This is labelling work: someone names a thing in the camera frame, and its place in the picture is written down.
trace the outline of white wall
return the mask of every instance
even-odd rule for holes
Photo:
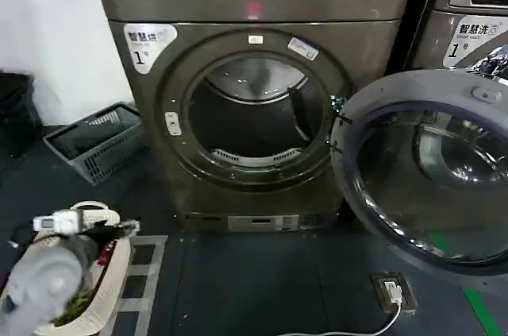
[[[100,0],[0,0],[0,69],[36,77],[46,125],[132,100]]]

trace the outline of robotic arm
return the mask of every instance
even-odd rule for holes
[[[40,324],[62,313],[104,246],[133,236],[140,229],[138,221],[114,226],[96,222],[85,229],[80,211],[62,210],[34,219],[35,230],[44,221],[59,230],[55,236],[60,242],[53,247],[29,249],[14,266],[5,288],[7,297],[0,307],[0,336],[30,336]]]

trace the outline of laundry basket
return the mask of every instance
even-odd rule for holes
[[[105,207],[101,210],[84,210],[83,219],[85,223],[97,221],[107,221],[107,225],[120,222],[120,216],[114,210],[107,209],[107,206],[101,203],[93,203]],[[34,239],[42,238],[50,234],[49,232],[40,232]],[[23,257],[36,252],[41,247],[51,247],[58,242],[58,238],[48,238],[31,245]],[[109,264],[105,267],[102,282],[95,290],[95,295],[88,305],[87,309],[73,321],[63,325],[54,326],[52,324],[39,326],[35,334],[40,336],[88,336],[97,334],[107,323],[113,313],[115,304],[121,294],[127,268],[129,267],[131,245],[129,239],[117,241],[116,247],[111,255]]]
[[[86,181],[97,185],[147,149],[139,114],[116,103],[44,138]]]

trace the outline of washing machine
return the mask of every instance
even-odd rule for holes
[[[388,67],[474,68],[508,62],[508,0],[409,0]]]
[[[185,227],[323,226],[344,195],[405,261],[508,292],[508,85],[382,77],[405,0],[103,1]]]
[[[183,227],[336,220],[333,105],[383,75],[406,0],[102,2]]]

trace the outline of electrical outlet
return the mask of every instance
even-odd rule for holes
[[[372,283],[374,284],[375,293],[378,296],[379,304],[386,313],[397,311],[397,304],[392,303],[388,295],[387,287],[395,284],[402,289],[402,312],[414,315],[418,308],[416,299],[406,278],[403,274],[387,273],[387,274],[374,274],[371,276]]]

